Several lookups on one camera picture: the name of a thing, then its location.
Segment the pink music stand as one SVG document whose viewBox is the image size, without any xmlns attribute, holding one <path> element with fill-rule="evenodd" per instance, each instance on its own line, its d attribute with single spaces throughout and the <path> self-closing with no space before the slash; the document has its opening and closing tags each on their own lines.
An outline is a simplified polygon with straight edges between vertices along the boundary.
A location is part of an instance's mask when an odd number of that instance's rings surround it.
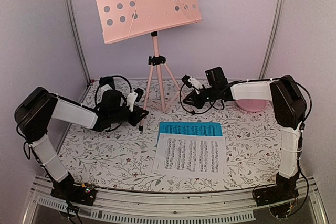
<svg viewBox="0 0 336 224">
<path fill-rule="evenodd" d="M 162 68 L 165 68 L 174 84 L 179 84 L 159 53 L 158 31 L 197 23 L 202 20 L 198 0 L 96 0 L 105 44 L 114 44 L 149 34 L 152 37 L 154 55 L 149 58 L 150 73 L 147 89 L 153 73 L 157 73 L 161 108 L 166 109 Z"/>
</svg>

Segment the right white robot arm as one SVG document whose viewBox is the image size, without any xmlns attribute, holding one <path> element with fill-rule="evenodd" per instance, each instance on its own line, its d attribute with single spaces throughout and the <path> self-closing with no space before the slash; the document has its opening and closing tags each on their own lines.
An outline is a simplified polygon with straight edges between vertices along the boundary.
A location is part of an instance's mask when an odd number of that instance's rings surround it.
<svg viewBox="0 0 336 224">
<path fill-rule="evenodd" d="M 281 160 L 278 177 L 292 179 L 299 174 L 299 158 L 302 152 L 302 133 L 305 120 L 311 112 L 312 102 L 306 101 L 302 90 L 291 75 L 274 79 L 240 80 L 228 82 L 221 67 L 206 72 L 209 87 L 205 87 L 195 78 L 185 75 L 184 86 L 192 89 L 181 104 L 201 109 L 209 102 L 213 107 L 221 103 L 241 100 L 270 101 L 274 109 L 276 122 L 281 133 Z"/>
</svg>

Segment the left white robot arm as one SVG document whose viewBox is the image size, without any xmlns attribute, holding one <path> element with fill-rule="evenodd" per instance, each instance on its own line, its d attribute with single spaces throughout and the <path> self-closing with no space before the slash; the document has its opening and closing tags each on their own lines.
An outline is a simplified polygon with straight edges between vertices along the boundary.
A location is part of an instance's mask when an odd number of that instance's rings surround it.
<svg viewBox="0 0 336 224">
<path fill-rule="evenodd" d="M 73 177 L 47 136 L 50 120 L 65 121 L 96 132 L 110 131 L 111 125 L 124 122 L 137 126 L 148 115 L 147 110 L 135 105 L 143 94 L 144 91 L 137 88 L 125 97 L 118 90 L 105 88 L 101 102 L 95 108 L 89 108 L 37 87 L 16 109 L 14 118 L 18 132 L 31 146 L 41 166 L 59 183 L 58 192 L 67 200 L 73 200 L 78 195 L 78 188 L 70 182 Z"/>
</svg>

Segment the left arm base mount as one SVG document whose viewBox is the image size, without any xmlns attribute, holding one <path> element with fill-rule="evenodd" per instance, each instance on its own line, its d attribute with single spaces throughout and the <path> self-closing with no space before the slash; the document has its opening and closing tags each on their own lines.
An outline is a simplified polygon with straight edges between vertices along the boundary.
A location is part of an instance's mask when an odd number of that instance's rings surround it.
<svg viewBox="0 0 336 224">
<path fill-rule="evenodd" d="M 53 183 L 53 189 L 50 193 L 52 197 L 86 206 L 93 206 L 96 194 L 95 184 L 76 184 L 71 174 L 61 182 Z"/>
</svg>

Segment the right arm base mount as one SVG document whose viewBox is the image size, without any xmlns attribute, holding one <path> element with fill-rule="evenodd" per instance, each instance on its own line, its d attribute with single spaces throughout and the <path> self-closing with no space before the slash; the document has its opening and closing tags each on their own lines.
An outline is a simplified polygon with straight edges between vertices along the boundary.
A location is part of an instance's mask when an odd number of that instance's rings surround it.
<svg viewBox="0 0 336 224">
<path fill-rule="evenodd" d="M 270 205 L 285 200 L 297 198 L 299 196 L 296 182 L 292 183 L 289 179 L 276 182 L 274 186 L 263 185 L 257 187 L 252 192 L 252 197 L 257 206 Z"/>
</svg>

